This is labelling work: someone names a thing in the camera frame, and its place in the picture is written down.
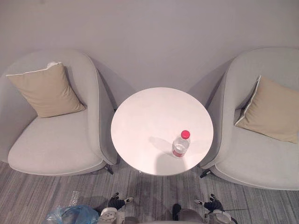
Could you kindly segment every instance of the plastic bag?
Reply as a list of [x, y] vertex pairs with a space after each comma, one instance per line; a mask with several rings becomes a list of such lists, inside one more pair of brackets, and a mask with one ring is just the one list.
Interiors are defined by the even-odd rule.
[[56, 208], [47, 215], [42, 224], [96, 224], [98, 219], [97, 211], [91, 207], [76, 205]]

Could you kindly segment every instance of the beige pillow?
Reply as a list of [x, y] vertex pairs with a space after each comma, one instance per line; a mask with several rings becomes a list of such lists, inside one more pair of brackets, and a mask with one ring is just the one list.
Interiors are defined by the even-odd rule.
[[43, 70], [6, 76], [41, 118], [85, 109], [71, 89], [62, 63], [49, 63]]
[[249, 104], [235, 125], [298, 143], [299, 92], [260, 76]]

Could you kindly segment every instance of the red bottle cap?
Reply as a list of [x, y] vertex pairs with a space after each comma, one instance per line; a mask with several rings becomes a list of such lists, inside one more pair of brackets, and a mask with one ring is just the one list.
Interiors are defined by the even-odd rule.
[[181, 133], [182, 139], [188, 139], [190, 137], [190, 132], [187, 130], [183, 130]]

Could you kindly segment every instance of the gray carpet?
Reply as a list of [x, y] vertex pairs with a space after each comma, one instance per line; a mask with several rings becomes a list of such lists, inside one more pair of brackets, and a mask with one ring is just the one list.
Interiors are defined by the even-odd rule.
[[135, 197], [122, 210], [141, 222], [171, 220], [174, 203], [203, 215], [206, 210], [193, 200], [207, 201], [214, 193], [226, 210], [249, 209], [229, 212], [240, 224], [299, 223], [298, 191], [249, 188], [213, 175], [200, 179], [198, 167], [167, 177], [139, 173], [122, 160], [112, 168], [114, 175], [100, 170], [97, 175], [47, 177], [23, 174], [0, 162], [0, 224], [40, 224], [59, 205], [103, 208], [116, 191]]

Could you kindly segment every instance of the table top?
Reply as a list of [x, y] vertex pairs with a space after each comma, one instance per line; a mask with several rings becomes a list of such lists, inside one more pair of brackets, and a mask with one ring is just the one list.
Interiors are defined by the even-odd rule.
[[[191, 143], [181, 158], [172, 143], [183, 130]], [[172, 88], [142, 90], [127, 98], [111, 124], [116, 151], [130, 166], [151, 175], [175, 175], [196, 166], [213, 140], [213, 125], [204, 106], [191, 95]]]

